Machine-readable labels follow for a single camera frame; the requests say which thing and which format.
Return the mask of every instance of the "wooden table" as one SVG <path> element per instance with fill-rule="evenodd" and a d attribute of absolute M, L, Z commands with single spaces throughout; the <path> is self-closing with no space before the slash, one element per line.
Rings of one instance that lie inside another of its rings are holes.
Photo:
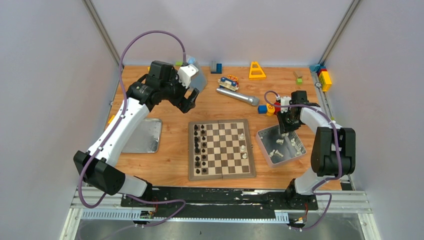
<path fill-rule="evenodd" d="M 270 168 L 256 143 L 255 136 L 259 130 L 278 124 L 277 117 L 258 114 L 256 106 L 216 92 L 217 81 L 221 76 L 234 75 L 239 78 L 238 92 L 258 97 L 261 105 L 265 104 L 264 93 L 267 90 L 274 90 L 281 96 L 290 96 L 296 90 L 306 90 L 308 100 L 314 103 L 318 102 L 308 68 L 264 67 L 262 69 L 266 73 L 265 80 L 249 80 L 248 67 L 224 66 L 222 74 L 210 74 L 209 67 L 203 67 L 202 70 L 208 79 L 208 84 L 197 97 L 195 108 L 183 114 L 168 101 L 163 101 L 155 106 L 148 115 L 148 118 L 158 118 L 163 122 L 158 151 L 146 154 L 122 153 L 116 167 L 124 173 L 140 177 L 158 186 L 285 189 L 293 178 L 301 176 L 311 165 L 311 151 L 314 142 L 312 131 L 305 125 L 296 131 L 307 150 L 302 159 L 277 168 Z M 295 70 L 303 73 L 302 85 L 296 85 L 293 75 Z M 122 74 L 125 89 L 147 72 L 146 66 L 126 66 Z M 268 97 L 270 100 L 275 100 L 272 94 L 269 94 Z M 118 111 L 122 100 L 122 90 L 118 86 L 109 117 Z M 225 119 L 248 119 L 256 177 L 189 181 L 189 122 Z M 327 183 L 321 189 L 340 190 L 341 187 L 339 181 L 334 181 Z"/>

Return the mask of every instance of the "gray wall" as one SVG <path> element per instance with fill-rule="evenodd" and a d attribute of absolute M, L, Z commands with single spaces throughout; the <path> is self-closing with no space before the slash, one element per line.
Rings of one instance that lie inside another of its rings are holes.
<path fill-rule="evenodd" d="M 0 239 L 58 239 L 117 67 L 82 1 L 0 3 Z"/>
<path fill-rule="evenodd" d="M 93 0 L 119 54 L 149 30 L 174 33 L 200 64 L 308 65 L 320 60 L 351 0 Z M 146 36 L 127 65 L 182 58 L 178 42 Z"/>
<path fill-rule="evenodd" d="M 356 130 L 354 182 L 384 240 L 423 239 L 424 1 L 362 1 L 327 67 L 336 121 Z"/>

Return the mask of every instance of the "yellow lego brick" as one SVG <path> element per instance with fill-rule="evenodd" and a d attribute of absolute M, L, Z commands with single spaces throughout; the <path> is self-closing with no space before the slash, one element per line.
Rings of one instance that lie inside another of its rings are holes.
<path fill-rule="evenodd" d="M 322 85 L 322 91 L 327 92 L 332 85 L 329 72 L 328 71 L 322 71 L 321 74 L 319 74 L 318 78 L 319 78 L 319 82 Z"/>

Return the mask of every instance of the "yellow triangle toy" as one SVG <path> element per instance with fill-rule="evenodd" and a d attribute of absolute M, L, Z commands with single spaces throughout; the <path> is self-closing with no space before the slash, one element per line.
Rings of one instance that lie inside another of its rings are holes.
<path fill-rule="evenodd" d="M 261 66 L 259 66 L 259 63 L 257 61 L 252 61 L 250 64 L 249 79 L 263 80 L 266 78 L 267 76 L 265 75 L 265 72 L 262 70 Z"/>

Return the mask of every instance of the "blue block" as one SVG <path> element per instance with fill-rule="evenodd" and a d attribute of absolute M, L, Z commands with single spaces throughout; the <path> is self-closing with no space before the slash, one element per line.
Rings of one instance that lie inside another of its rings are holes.
<path fill-rule="evenodd" d="M 223 65 L 222 63 L 216 64 L 216 71 L 211 71 L 211 74 L 222 74 L 223 73 Z"/>
<path fill-rule="evenodd" d="M 321 65 L 319 64 L 315 64 L 315 65 L 310 65 L 309 66 L 309 71 L 311 73 L 315 73 L 316 71 L 318 71 L 320 69 Z"/>
<path fill-rule="evenodd" d="M 257 106 L 258 114 L 266 114 L 267 113 L 267 105 L 259 105 Z"/>

